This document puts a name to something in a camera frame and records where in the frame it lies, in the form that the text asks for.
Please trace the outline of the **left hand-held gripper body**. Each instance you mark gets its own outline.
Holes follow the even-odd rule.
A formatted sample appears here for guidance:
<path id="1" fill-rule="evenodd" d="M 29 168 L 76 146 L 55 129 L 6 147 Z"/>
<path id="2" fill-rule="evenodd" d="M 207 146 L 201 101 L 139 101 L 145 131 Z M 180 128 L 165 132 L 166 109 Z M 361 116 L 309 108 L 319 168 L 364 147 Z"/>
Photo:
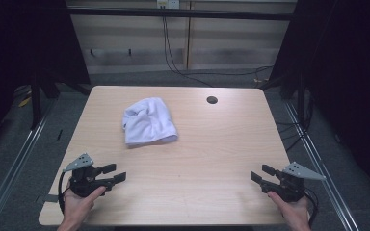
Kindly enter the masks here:
<path id="1" fill-rule="evenodd" d="M 71 172 L 72 176 L 69 183 L 69 188 L 80 197 L 87 197 L 99 187 L 105 187 L 110 191 L 113 186 L 110 185 L 112 178 L 96 180 L 103 167 L 94 167 L 93 159 L 83 153 L 74 161 L 69 163 L 63 173 Z"/>

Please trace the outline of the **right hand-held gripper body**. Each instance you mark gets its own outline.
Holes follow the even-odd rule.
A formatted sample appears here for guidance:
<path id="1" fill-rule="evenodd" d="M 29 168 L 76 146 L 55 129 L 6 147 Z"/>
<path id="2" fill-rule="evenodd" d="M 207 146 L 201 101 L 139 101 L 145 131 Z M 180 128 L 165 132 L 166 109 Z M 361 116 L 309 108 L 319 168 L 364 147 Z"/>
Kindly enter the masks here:
<path id="1" fill-rule="evenodd" d="M 278 179 L 279 183 L 267 181 L 269 186 L 263 187 L 261 190 L 264 193 L 277 193 L 285 202 L 297 202 L 304 196 L 304 179 L 308 180 L 326 180 L 326 177 L 307 167 L 304 167 L 297 162 L 293 162 L 286 166 L 282 172 L 282 178 Z"/>

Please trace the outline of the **white towel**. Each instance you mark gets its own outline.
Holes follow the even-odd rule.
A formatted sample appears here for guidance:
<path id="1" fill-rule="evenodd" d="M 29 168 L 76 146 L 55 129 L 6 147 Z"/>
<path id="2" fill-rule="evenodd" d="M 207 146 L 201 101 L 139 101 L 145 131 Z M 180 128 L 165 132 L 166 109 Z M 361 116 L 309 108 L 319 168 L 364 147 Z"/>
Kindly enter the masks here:
<path id="1" fill-rule="evenodd" d="M 160 97 L 142 99 L 124 110 L 122 129 L 128 146 L 178 139 L 170 111 Z"/>

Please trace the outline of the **person's right hand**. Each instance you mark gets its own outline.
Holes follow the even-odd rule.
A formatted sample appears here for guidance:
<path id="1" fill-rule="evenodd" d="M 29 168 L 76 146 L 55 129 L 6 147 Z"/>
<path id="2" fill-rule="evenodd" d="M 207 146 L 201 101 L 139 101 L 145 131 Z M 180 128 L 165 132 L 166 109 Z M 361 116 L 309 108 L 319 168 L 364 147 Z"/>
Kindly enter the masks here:
<path id="1" fill-rule="evenodd" d="M 302 197 L 297 202 L 287 203 L 275 192 L 267 192 L 267 195 L 277 205 L 279 211 L 281 212 L 289 227 L 309 227 L 307 212 L 308 203 L 305 197 Z"/>

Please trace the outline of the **person's left hand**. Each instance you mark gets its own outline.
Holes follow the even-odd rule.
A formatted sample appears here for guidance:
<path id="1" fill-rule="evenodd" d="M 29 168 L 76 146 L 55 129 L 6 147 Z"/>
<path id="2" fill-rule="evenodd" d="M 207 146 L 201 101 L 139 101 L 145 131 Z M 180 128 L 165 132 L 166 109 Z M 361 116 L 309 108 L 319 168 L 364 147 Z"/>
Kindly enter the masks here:
<path id="1" fill-rule="evenodd" d="M 62 223 L 82 225 L 94 206 L 94 202 L 105 193 L 105 187 L 99 187 L 87 197 L 80 197 L 72 190 L 65 191 L 65 210 Z"/>

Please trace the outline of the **grey tape strip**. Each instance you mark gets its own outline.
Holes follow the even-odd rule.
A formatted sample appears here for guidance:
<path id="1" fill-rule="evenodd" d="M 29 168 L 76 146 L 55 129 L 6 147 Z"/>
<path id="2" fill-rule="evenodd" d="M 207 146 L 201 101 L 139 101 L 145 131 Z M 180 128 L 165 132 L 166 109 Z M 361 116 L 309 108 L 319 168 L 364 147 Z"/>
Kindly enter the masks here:
<path id="1" fill-rule="evenodd" d="M 58 196 L 56 194 L 40 195 L 37 197 L 36 202 L 38 204 L 44 204 L 45 202 L 57 203 Z"/>

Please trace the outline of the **black stand leg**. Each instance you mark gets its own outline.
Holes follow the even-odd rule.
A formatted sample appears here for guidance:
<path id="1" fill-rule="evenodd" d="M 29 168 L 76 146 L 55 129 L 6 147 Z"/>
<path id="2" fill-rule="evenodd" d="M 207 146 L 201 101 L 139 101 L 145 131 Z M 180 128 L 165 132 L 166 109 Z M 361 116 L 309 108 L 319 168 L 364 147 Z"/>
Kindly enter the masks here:
<path id="1" fill-rule="evenodd" d="M 33 121 L 31 129 L 34 130 L 41 120 L 41 105 L 40 105 L 40 83 L 36 74 L 32 76 L 31 82 L 31 99 L 33 108 Z"/>

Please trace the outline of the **black curtain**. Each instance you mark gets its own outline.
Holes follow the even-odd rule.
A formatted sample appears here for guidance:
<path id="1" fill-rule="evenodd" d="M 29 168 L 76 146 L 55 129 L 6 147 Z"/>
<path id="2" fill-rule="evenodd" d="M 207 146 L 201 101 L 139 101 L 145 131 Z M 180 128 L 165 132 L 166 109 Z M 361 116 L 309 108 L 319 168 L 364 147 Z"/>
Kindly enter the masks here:
<path id="1" fill-rule="evenodd" d="M 91 81 L 66 9 L 66 0 L 0 0 L 0 123 L 20 86 L 52 96 L 57 82 Z"/>
<path id="2" fill-rule="evenodd" d="M 300 87 L 370 177 L 370 0 L 297 0 L 270 81 Z"/>

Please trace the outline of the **metal floor rail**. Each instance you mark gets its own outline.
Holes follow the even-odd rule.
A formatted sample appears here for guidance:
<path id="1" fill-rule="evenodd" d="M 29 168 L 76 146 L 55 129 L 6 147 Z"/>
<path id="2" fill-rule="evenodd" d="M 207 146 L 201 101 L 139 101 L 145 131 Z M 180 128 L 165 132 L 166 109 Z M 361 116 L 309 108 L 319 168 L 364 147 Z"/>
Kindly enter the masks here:
<path id="1" fill-rule="evenodd" d="M 299 124 L 298 113 L 291 102 L 285 102 L 284 106 L 290 119 L 296 126 L 299 138 L 301 139 L 306 153 L 314 165 L 316 171 L 326 177 L 322 182 L 324 189 L 330 199 L 330 202 L 337 213 L 343 227 L 346 231 L 361 231 L 356 223 L 356 220 L 348 207 L 347 203 L 343 199 L 341 193 L 333 182 L 330 173 L 321 158 L 317 148 L 315 147 L 311 137 L 304 130 L 304 128 Z"/>
<path id="2" fill-rule="evenodd" d="M 3 182 L 0 184 L 0 214 L 13 190 L 13 186 L 17 181 L 21 170 L 24 168 L 27 160 L 29 159 L 29 156 L 32 153 L 32 150 L 35 147 L 36 142 L 40 137 L 43 128 L 45 127 L 47 118 L 51 114 L 51 111 L 56 104 L 56 99 L 51 99 L 47 103 L 47 106 L 44 108 L 40 121 L 37 123 L 36 127 L 29 132 L 27 139 L 23 143 L 16 158 L 14 159 L 14 162 L 7 171 Z"/>

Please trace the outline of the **black horizontal frame bar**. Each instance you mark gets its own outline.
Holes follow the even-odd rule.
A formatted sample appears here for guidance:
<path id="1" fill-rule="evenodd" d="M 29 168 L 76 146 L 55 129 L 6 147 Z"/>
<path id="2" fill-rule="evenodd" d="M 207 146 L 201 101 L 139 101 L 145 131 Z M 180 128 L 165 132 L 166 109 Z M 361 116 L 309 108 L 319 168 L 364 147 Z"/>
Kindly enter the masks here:
<path id="1" fill-rule="evenodd" d="M 160 16 L 188 18 L 219 18 L 219 19 L 251 19 L 290 21 L 297 18 L 293 13 L 254 13 L 202 10 L 171 10 L 171 9 L 121 9 L 121 8 L 86 8 L 70 7 L 66 11 L 79 15 L 115 15 L 115 16 Z"/>

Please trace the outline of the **white wall socket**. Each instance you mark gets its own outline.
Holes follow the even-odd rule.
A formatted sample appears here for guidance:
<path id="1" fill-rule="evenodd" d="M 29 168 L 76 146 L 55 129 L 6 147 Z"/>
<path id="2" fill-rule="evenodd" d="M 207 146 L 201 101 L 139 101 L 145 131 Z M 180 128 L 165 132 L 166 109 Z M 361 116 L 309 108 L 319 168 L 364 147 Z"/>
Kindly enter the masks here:
<path id="1" fill-rule="evenodd" d="M 172 10 L 180 9 L 179 0 L 156 0 L 156 4 L 158 9 L 172 9 Z"/>

